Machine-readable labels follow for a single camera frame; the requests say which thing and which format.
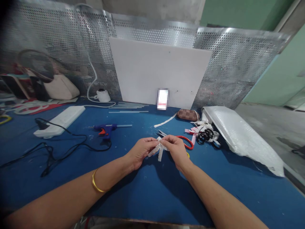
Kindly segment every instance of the gold bangle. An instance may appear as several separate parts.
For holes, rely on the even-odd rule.
[[[109,190],[103,191],[103,190],[99,189],[99,188],[96,186],[96,184],[95,184],[94,177],[95,177],[95,173],[96,173],[96,171],[97,171],[98,169],[99,169],[99,168],[97,168],[96,170],[94,170],[94,172],[93,172],[93,174],[92,174],[92,185],[93,185],[93,187],[94,187],[97,191],[99,191],[99,192],[107,192],[107,191],[109,191]]]

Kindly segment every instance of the power strip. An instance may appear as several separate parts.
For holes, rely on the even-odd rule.
[[[65,109],[62,113],[53,118],[50,122],[60,125],[64,128],[68,128],[77,119],[81,113],[85,110],[84,106],[71,106]],[[44,139],[51,138],[53,136],[61,135],[64,129],[52,124],[47,124],[49,127],[44,130],[36,130],[34,135],[37,137],[43,137]]]

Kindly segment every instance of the hand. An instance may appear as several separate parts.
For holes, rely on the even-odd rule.
[[[133,170],[140,168],[143,159],[152,151],[159,141],[155,138],[141,138],[137,143],[132,147],[132,149],[125,155],[130,160],[133,166]]]
[[[188,158],[183,140],[173,135],[167,135],[162,140],[161,144],[164,145],[171,153],[171,156],[176,164],[176,168],[183,173],[185,166],[192,164]]]

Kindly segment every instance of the plastic bag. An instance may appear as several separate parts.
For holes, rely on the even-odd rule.
[[[232,152],[260,162],[284,177],[283,161],[271,146],[235,111],[222,106],[204,107]]]

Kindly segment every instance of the bag handle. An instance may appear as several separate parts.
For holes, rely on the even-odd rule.
[[[45,56],[48,58],[48,60],[50,61],[50,63],[52,64],[52,68],[53,68],[54,74],[55,74],[55,75],[58,75],[58,74],[59,74],[58,67],[57,67],[56,63],[55,63],[54,61],[52,61],[52,59],[50,58],[50,56],[47,55],[47,54],[44,53],[44,52],[40,52],[40,51],[37,51],[37,50],[35,50],[35,49],[24,49],[24,50],[20,51],[20,52],[17,54],[17,58],[16,58],[17,66],[20,68],[20,70],[21,70],[24,74],[26,74],[26,72],[24,72],[24,67],[20,64],[20,57],[21,57],[24,53],[26,53],[26,52],[37,52],[37,53],[39,53],[39,54],[45,55]]]

